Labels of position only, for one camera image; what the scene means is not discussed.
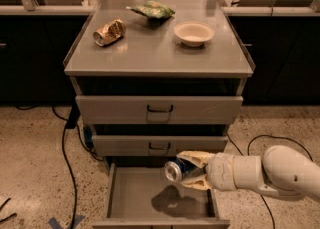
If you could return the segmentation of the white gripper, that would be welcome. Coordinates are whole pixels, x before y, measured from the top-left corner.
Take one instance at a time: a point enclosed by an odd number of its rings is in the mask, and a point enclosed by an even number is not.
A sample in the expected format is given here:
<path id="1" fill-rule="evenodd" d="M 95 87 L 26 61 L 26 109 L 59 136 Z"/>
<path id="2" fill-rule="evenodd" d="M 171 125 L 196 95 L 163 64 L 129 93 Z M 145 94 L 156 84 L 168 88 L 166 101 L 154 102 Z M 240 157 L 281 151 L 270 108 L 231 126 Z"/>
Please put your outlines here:
<path id="1" fill-rule="evenodd" d="M 182 151 L 177 157 L 186 160 L 198 168 L 206 166 L 206 175 L 189 177 L 181 181 L 187 188 L 206 191 L 217 189 L 219 191 L 236 190 L 234 181 L 234 158 L 227 153 L 209 153 L 205 151 Z"/>

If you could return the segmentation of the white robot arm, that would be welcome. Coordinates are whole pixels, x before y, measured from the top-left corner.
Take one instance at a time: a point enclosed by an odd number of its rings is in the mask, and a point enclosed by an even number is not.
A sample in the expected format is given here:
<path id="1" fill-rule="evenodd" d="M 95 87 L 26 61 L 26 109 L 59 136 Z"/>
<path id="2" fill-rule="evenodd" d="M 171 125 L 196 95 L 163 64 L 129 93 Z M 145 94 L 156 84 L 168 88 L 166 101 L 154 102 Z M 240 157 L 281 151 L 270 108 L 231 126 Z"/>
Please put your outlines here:
<path id="1" fill-rule="evenodd" d="M 320 166 L 283 145 L 266 149 L 262 156 L 182 151 L 178 158 L 204 168 L 205 174 L 184 179 L 184 187 L 219 191 L 251 190 L 282 200 L 305 196 L 320 201 Z"/>

